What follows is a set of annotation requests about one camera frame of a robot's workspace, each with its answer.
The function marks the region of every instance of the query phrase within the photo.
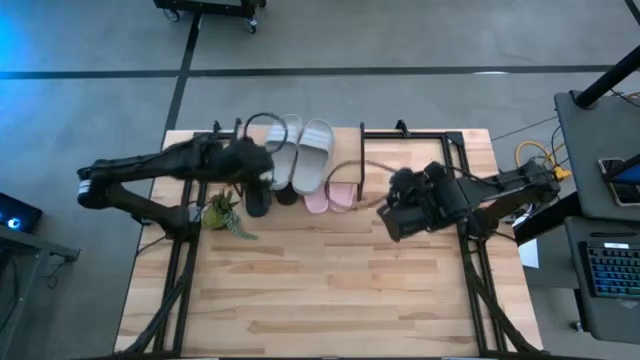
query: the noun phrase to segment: gray concrete floor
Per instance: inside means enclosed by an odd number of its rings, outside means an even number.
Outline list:
[[[97,158],[156,151],[176,78],[1,80],[3,74],[179,70],[191,19],[170,23],[151,1],[0,4],[0,191],[44,210],[40,236],[82,249],[80,260],[60,271],[57,288],[47,289],[44,279],[38,284],[12,359],[112,350],[140,227],[122,212],[77,205],[75,170]],[[249,35],[241,20],[205,15],[191,68],[611,65],[640,34],[623,0],[269,0],[257,19],[258,33]],[[553,116],[556,92],[582,89],[600,75],[534,69],[189,78],[175,128],[208,129],[214,120],[228,126],[273,111],[342,126],[388,128],[404,119],[414,128],[488,128],[497,137]],[[637,88],[640,77],[633,75],[618,90]],[[497,140],[499,166],[512,168],[518,143],[546,144],[557,126],[552,120]],[[131,189],[147,195],[150,184]],[[563,193],[572,189],[567,181]],[[630,359],[640,351],[573,333],[570,292],[531,294],[552,353]]]

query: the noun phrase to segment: caster wheel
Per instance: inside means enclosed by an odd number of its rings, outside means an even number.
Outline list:
[[[245,26],[251,34],[255,34],[256,31],[258,31],[258,22],[256,19],[245,19]]]
[[[569,326],[575,332],[584,332],[584,329],[582,328],[582,323],[580,321],[574,321],[571,324],[569,324]]]
[[[162,12],[164,13],[164,17],[166,17],[167,19],[169,19],[169,21],[171,22],[178,22],[180,21],[180,13],[173,10],[173,9],[163,9]]]

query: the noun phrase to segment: wheel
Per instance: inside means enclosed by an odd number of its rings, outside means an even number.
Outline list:
[[[244,24],[250,33],[255,34],[258,31],[258,22],[256,19],[245,19]]]
[[[162,9],[162,12],[164,13],[164,17],[166,17],[167,19],[169,19],[169,21],[171,22],[178,22],[180,21],[180,13],[173,10],[173,9]]]

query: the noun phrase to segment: black slide sandal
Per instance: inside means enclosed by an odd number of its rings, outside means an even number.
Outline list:
[[[280,205],[293,205],[298,201],[298,193],[293,190],[293,185],[289,183],[284,189],[276,191],[276,200]]]
[[[251,217],[262,217],[271,206],[271,190],[265,183],[247,184],[244,188],[244,204]]]

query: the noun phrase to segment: blue light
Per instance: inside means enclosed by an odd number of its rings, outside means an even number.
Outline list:
[[[9,221],[7,221],[7,225],[9,226],[10,229],[16,230],[20,227],[20,219],[12,218]]]

